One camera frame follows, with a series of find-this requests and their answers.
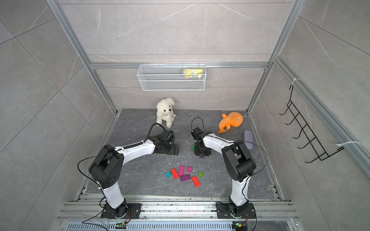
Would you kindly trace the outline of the upright magenta block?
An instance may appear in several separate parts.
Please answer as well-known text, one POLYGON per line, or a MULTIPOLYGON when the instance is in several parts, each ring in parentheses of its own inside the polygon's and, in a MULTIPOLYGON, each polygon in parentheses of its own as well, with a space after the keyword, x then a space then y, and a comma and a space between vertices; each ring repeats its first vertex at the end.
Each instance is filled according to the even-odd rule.
POLYGON ((184 166, 180 166, 179 167, 179 176, 183 176, 184 175, 184 171, 185 171, 185 167, 184 166))

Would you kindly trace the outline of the purple glasses case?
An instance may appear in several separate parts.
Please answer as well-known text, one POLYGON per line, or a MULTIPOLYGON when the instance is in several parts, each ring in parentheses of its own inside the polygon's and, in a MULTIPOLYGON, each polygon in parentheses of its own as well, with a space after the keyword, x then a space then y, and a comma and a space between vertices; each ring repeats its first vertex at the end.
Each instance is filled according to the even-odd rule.
POLYGON ((248 148, 248 150, 253 149, 253 133, 249 130, 243 132, 243 141, 248 148))

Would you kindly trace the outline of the orange toy watering can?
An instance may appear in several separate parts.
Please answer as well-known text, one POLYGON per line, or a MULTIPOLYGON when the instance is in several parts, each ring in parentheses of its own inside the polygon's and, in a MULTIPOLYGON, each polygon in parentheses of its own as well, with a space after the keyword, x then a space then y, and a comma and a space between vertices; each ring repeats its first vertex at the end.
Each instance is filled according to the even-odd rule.
POLYGON ((243 115, 238 112, 231 112, 230 114, 222 114, 222 120, 219 122, 218 133, 225 133, 231 127, 239 127, 243 123, 243 115))

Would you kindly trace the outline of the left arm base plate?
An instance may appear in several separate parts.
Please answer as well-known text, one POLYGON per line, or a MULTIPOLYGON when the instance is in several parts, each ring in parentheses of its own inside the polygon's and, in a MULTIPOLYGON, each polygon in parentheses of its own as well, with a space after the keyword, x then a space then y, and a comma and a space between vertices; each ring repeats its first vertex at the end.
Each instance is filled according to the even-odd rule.
POLYGON ((100 218, 107 219, 139 219, 142 204, 123 204, 116 209, 113 209, 109 204, 104 205, 103 212, 100 218))

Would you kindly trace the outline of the purple block flat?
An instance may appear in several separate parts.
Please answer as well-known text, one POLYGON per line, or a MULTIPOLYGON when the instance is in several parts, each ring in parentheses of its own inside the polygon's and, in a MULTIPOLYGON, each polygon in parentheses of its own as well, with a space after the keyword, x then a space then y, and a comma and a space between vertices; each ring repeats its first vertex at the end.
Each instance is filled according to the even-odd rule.
POLYGON ((180 181, 185 182, 191 179, 191 176, 189 174, 180 176, 180 181))

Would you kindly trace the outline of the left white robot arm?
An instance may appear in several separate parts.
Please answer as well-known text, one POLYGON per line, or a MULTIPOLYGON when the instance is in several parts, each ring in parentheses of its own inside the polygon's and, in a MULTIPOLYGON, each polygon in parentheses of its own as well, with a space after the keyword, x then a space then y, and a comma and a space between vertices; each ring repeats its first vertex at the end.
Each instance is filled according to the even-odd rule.
POLYGON ((173 142, 160 141, 155 137, 127 147, 113 147, 110 144, 103 146, 89 167, 89 173, 106 199, 102 218, 128 217, 129 206, 118 184, 121 169, 127 162, 151 154, 177 156, 179 146, 173 142))

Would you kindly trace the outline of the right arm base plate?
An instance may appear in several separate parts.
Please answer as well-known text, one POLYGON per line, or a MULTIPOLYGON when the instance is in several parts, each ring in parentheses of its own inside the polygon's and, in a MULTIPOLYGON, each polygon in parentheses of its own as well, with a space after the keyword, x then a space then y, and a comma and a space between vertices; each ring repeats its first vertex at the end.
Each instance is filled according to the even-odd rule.
POLYGON ((256 210, 251 201, 247 201, 242 206, 236 206, 233 202, 222 203, 216 202, 216 213, 218 219, 254 219, 257 217, 256 210))

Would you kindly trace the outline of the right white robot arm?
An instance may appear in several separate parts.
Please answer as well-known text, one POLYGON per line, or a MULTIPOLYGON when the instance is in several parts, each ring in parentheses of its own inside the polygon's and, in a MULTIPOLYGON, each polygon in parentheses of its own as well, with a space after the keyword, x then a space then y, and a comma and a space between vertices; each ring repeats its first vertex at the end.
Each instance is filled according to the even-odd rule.
POLYGON ((228 207, 220 208, 225 216, 256 218, 254 205, 247 197, 249 181, 256 163, 243 141, 229 141, 213 133, 192 132, 195 154, 207 156, 211 150, 222 154, 227 173, 232 179, 232 191, 228 207))

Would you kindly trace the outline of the yellow packet in basket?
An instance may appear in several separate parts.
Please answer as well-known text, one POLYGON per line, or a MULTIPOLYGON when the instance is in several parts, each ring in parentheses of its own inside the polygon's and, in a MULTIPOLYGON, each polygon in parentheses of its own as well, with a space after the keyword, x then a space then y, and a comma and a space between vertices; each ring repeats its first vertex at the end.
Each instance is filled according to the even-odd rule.
POLYGON ((202 78, 204 75, 204 68, 185 68, 182 71, 185 78, 202 78))

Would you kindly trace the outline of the white plush dog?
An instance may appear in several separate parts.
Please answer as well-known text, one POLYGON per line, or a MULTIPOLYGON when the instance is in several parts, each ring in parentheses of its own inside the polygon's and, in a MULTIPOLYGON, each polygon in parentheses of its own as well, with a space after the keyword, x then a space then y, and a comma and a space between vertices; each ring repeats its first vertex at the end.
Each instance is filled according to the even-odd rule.
POLYGON ((157 120, 156 122, 162 124, 166 122, 166 127, 171 128, 176 114, 174 113, 173 106, 175 105, 173 98, 162 99, 157 103, 157 120))

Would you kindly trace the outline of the red block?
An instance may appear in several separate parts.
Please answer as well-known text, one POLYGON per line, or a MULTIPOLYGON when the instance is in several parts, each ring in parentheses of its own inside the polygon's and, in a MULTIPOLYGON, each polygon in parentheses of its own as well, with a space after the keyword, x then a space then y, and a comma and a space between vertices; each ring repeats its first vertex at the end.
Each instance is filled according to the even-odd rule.
POLYGON ((176 168, 171 169, 171 175, 173 176, 174 179, 179 178, 179 174, 176 168))
POLYGON ((192 176, 191 179, 192 179, 195 187, 199 187, 200 186, 200 182, 199 182, 197 176, 192 176))

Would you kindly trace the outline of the aluminium mounting rail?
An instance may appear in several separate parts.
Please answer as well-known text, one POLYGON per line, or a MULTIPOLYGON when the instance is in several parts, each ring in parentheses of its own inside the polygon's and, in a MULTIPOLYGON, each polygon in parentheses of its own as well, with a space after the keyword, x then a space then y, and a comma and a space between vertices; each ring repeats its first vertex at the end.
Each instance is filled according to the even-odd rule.
POLYGON ((66 202, 57 217, 62 231, 301 231, 289 201, 250 200, 232 215, 227 198, 127 195, 128 212, 117 219, 99 194, 66 202))

